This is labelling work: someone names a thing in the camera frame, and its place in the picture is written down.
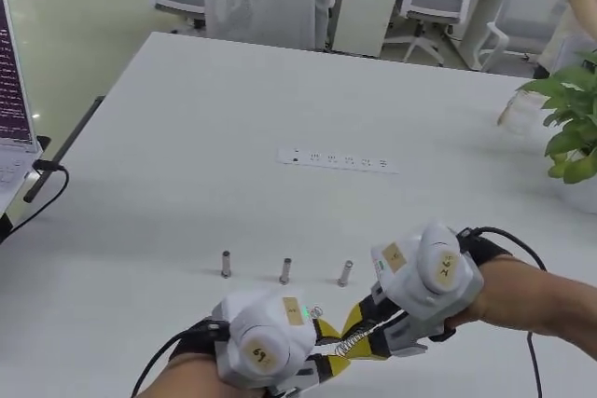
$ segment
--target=label sticker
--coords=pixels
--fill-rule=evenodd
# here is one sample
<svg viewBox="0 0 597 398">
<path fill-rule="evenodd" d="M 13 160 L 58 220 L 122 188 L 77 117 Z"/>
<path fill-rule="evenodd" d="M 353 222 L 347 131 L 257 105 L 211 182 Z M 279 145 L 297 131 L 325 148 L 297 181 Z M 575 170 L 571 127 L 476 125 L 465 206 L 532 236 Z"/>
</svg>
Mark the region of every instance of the label sticker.
<svg viewBox="0 0 597 398">
<path fill-rule="evenodd" d="M 284 297 L 284 308 L 286 309 L 286 317 L 288 323 L 293 326 L 304 325 L 305 322 L 302 320 L 302 314 L 300 313 L 299 301 L 296 297 Z"/>
<path fill-rule="evenodd" d="M 390 266 L 392 272 L 394 272 L 395 274 L 398 272 L 399 269 L 401 269 L 404 265 L 407 264 L 407 259 L 400 252 L 400 249 L 398 249 L 398 246 L 396 246 L 395 242 L 383 249 L 382 255 L 383 258 L 385 258 L 385 261 L 388 262 L 388 265 Z"/>
<path fill-rule="evenodd" d="M 276 358 L 263 348 L 257 340 L 250 340 L 243 349 L 243 353 L 263 373 L 269 373 L 276 366 Z"/>
<path fill-rule="evenodd" d="M 454 275 L 458 268 L 460 258 L 452 252 L 443 252 L 437 265 L 436 281 L 445 288 L 450 288 L 454 283 Z"/>
</svg>

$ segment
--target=white pot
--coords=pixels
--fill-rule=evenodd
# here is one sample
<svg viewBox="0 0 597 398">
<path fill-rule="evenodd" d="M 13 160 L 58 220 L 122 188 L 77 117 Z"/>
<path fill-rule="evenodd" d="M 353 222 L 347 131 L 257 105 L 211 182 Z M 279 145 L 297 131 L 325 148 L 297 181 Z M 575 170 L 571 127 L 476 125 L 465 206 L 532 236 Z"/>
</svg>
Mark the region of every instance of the white pot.
<svg viewBox="0 0 597 398">
<path fill-rule="evenodd" d="M 581 212 L 597 214 L 597 176 L 571 185 L 565 184 L 562 179 L 552 182 L 556 194 L 565 203 Z"/>
</svg>

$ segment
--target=spring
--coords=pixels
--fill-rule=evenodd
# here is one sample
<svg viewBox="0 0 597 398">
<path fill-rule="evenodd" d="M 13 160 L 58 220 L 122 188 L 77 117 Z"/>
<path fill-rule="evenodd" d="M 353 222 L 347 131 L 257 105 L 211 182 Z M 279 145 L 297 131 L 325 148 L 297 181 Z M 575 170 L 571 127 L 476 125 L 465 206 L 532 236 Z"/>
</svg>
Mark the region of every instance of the spring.
<svg viewBox="0 0 597 398">
<path fill-rule="evenodd" d="M 324 315 L 324 311 L 319 307 L 314 307 L 310 309 L 309 314 L 311 315 L 312 319 L 319 319 Z"/>
<path fill-rule="evenodd" d="M 369 336 L 372 333 L 372 329 L 369 330 L 357 330 L 352 336 L 350 336 L 346 340 L 342 340 L 334 349 L 334 354 L 336 356 L 340 356 L 345 358 L 346 355 L 353 347 L 358 343 L 359 340 L 364 339 L 365 337 Z"/>
</svg>

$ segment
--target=black cable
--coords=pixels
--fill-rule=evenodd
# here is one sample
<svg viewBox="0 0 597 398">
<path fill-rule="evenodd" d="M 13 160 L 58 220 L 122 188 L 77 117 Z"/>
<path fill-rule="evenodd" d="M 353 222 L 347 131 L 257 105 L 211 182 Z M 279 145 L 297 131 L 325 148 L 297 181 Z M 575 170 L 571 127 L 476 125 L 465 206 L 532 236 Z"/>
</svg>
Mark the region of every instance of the black cable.
<svg viewBox="0 0 597 398">
<path fill-rule="evenodd" d="M 480 236 L 482 233 L 494 233 L 495 235 L 504 237 L 504 238 L 512 241 L 514 244 L 518 245 L 519 247 L 521 247 L 524 252 L 526 252 L 528 255 L 530 255 L 534 259 L 534 261 L 537 263 L 537 265 L 539 266 L 539 268 L 541 270 L 544 270 L 546 272 L 548 271 L 545 264 L 543 263 L 543 260 L 539 257 L 537 252 L 535 252 L 533 249 L 531 249 L 531 247 L 528 244 L 526 244 L 522 240 L 516 238 L 511 233 L 508 233 L 505 230 L 502 230 L 501 228 L 479 227 L 479 228 L 473 229 L 471 233 L 475 236 Z M 533 333 L 532 332 L 527 333 L 526 343 L 529 346 L 529 353 L 531 354 L 531 362 L 533 363 L 533 372 L 535 374 L 535 384 L 537 387 L 537 397 L 543 398 L 543 385 L 541 384 L 541 374 L 539 373 L 539 362 L 537 361 L 535 345 L 533 344 Z"/>
<path fill-rule="evenodd" d="M 229 333 L 229 326 L 228 323 L 225 322 L 214 322 L 214 321 L 205 321 L 205 324 L 202 326 L 198 326 L 195 328 L 191 328 L 185 331 L 181 331 L 176 336 L 172 336 L 168 342 L 166 342 L 156 354 L 149 360 L 146 365 L 146 368 L 143 369 L 141 376 L 137 379 L 134 387 L 132 388 L 131 398 L 134 398 L 139 393 L 143 382 L 146 380 L 147 375 L 153 368 L 154 364 L 163 356 L 163 354 L 176 342 L 180 339 L 187 337 L 187 336 L 208 336 L 212 340 L 228 340 L 230 333 Z"/>
<path fill-rule="evenodd" d="M 40 170 L 43 172 L 46 172 L 46 171 L 63 172 L 64 173 L 64 183 L 62 184 L 62 187 L 58 191 L 58 193 L 56 193 L 56 195 L 54 195 L 54 197 L 52 199 L 50 199 L 48 202 L 46 202 L 44 205 L 42 205 L 39 208 L 39 210 L 37 210 L 37 212 L 35 212 L 31 216 L 29 216 L 27 219 L 25 219 L 23 222 L 21 222 L 18 226 L 13 227 L 12 230 L 10 230 L 10 232 L 8 232 L 7 238 L 9 236 L 13 235 L 14 233 L 16 233 L 17 231 L 21 230 L 24 226 L 26 226 L 32 220 L 34 220 L 37 216 L 39 216 L 40 213 L 42 213 L 44 210 L 46 210 L 47 207 L 52 205 L 60 196 L 62 196 L 62 193 L 64 193 L 64 190 L 66 190 L 66 188 L 68 187 L 68 184 L 71 181 L 70 173 L 64 166 L 62 166 L 60 164 L 48 162 L 46 160 L 36 160 L 34 162 L 33 168 L 36 171 Z"/>
</svg>

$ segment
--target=green leaf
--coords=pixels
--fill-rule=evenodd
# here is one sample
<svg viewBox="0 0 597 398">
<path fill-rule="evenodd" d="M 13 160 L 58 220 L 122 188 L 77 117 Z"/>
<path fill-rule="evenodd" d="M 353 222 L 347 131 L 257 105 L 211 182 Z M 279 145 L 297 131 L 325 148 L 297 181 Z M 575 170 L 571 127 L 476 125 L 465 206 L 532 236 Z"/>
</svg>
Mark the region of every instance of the green leaf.
<svg viewBox="0 0 597 398">
<path fill-rule="evenodd" d="M 554 135 L 549 140 L 548 145 L 545 148 L 545 155 L 551 156 L 553 154 L 567 153 L 575 149 L 580 149 L 585 145 L 585 141 L 578 132 L 562 132 Z"/>
<path fill-rule="evenodd" d="M 581 56 L 583 59 L 597 65 L 597 53 L 593 53 L 590 51 L 578 51 L 576 54 L 578 56 Z"/>
<path fill-rule="evenodd" d="M 597 126 L 590 120 L 572 120 L 563 126 L 566 132 L 578 132 L 585 142 L 597 140 Z"/>
<path fill-rule="evenodd" d="M 548 98 L 541 106 L 541 109 L 562 109 L 568 107 L 565 95 L 558 95 Z"/>
<path fill-rule="evenodd" d="M 551 77 L 559 80 L 559 82 L 574 84 L 583 90 L 591 90 L 595 85 L 595 75 L 587 69 L 578 66 L 564 67 Z"/>
<path fill-rule="evenodd" d="M 537 92 L 546 97 L 560 97 L 564 95 L 565 87 L 556 78 L 535 79 L 523 84 L 519 90 L 527 92 Z"/>
<path fill-rule="evenodd" d="M 559 116 L 559 114 L 557 112 L 552 112 L 547 117 L 545 117 L 545 120 L 543 120 L 543 126 L 549 126 L 551 123 L 556 121 L 558 116 Z"/>
<path fill-rule="evenodd" d="M 578 184 L 597 174 L 597 148 L 590 155 L 573 162 L 569 162 L 563 172 L 565 184 Z"/>
<path fill-rule="evenodd" d="M 548 176 L 554 179 L 562 179 L 563 174 L 566 171 L 566 167 L 570 162 L 558 163 L 551 167 L 548 171 Z"/>
<path fill-rule="evenodd" d="M 561 111 L 558 112 L 556 124 L 561 125 L 564 121 L 572 120 L 574 118 L 578 118 L 578 114 L 575 111 Z"/>
<path fill-rule="evenodd" d="M 560 164 L 568 160 L 568 153 L 552 154 L 550 157 L 556 164 Z"/>
</svg>

